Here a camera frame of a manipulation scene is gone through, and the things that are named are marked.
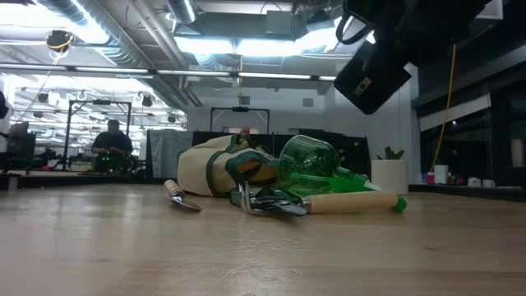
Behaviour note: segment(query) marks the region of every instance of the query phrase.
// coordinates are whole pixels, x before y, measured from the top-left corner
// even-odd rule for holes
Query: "table surface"
[[[526,205],[418,194],[290,220],[161,186],[0,195],[1,295],[524,295]]]

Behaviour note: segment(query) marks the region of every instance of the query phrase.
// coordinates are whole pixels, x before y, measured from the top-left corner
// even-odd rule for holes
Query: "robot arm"
[[[411,75],[415,66],[434,62],[468,36],[468,26],[491,0],[344,0],[336,30],[353,44],[374,30],[376,43],[364,43],[335,80],[335,88],[365,114],[373,114]],[[344,39],[351,17],[365,26]]]

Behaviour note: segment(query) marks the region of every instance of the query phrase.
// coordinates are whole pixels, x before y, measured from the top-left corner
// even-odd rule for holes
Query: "white wall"
[[[205,107],[188,110],[188,131],[210,130],[210,108],[239,106],[239,89],[230,88],[212,90],[200,88],[194,90]],[[268,89],[245,89],[243,95],[251,96],[250,108],[270,109],[269,133],[288,134],[290,128],[319,128],[324,125],[323,110],[324,96],[318,95],[316,90],[290,90],[279,91]],[[313,98],[314,106],[302,106],[303,98]],[[221,132],[223,127],[242,127],[248,125],[256,128],[260,133],[266,133],[266,113],[249,112],[234,113],[221,110],[214,112],[213,132]]]
[[[414,183],[420,173],[420,131],[411,100],[418,96],[417,68],[406,69],[413,75],[372,115],[363,114],[337,90],[325,96],[325,130],[347,136],[366,136],[373,159],[384,149],[405,150],[409,180]]]

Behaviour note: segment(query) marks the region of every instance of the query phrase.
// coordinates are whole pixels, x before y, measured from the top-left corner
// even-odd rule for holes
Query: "green bottle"
[[[295,136],[279,155],[278,186],[299,197],[380,190],[367,177],[339,164],[339,154],[329,143]]]

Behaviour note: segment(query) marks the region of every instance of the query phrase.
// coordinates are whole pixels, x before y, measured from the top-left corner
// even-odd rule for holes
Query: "white pot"
[[[372,160],[371,182],[382,190],[408,194],[408,166],[405,160]]]

